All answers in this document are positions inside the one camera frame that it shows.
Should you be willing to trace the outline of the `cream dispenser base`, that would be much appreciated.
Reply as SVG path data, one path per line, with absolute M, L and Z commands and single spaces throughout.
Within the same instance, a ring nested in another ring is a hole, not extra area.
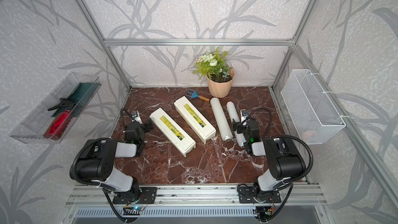
M 195 140 L 162 108 L 151 113 L 150 119 L 184 157 L 196 148 Z

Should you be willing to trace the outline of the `cream wrap dispenser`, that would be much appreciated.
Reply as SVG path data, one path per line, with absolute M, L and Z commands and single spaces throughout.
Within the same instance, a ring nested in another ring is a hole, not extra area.
M 216 129 L 185 96 L 177 99 L 174 106 L 204 144 L 215 137 Z

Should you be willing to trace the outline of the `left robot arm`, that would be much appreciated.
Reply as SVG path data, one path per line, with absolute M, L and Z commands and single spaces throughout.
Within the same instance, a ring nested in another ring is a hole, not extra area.
M 70 167 L 70 178 L 107 192 L 139 194 L 137 179 L 119 171 L 115 159 L 139 157 L 145 148 L 145 134 L 153 129 L 151 120 L 146 123 L 134 120 L 125 127 L 125 142 L 111 138 L 88 140 Z

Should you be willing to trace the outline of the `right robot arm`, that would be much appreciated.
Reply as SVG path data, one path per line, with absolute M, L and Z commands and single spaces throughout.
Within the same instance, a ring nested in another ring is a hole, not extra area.
M 305 177 L 313 168 L 313 152 L 300 138 L 292 135 L 260 138 L 259 124 L 255 120 L 233 121 L 232 124 L 233 130 L 246 140 L 245 151 L 267 159 L 268 169 L 254 183 L 255 194 L 280 190 L 283 185 Z

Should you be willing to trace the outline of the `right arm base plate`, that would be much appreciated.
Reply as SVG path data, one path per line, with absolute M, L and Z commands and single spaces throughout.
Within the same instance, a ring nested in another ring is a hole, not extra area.
M 242 204 L 257 203 L 281 203 L 281 197 L 278 191 L 262 191 L 257 186 L 247 186 L 241 184 L 237 186 L 239 202 Z

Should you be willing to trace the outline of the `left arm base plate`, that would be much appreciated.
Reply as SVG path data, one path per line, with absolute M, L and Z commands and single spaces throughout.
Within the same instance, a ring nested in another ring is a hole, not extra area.
M 141 187 L 139 190 L 117 192 L 113 204 L 154 204 L 157 196 L 157 187 Z

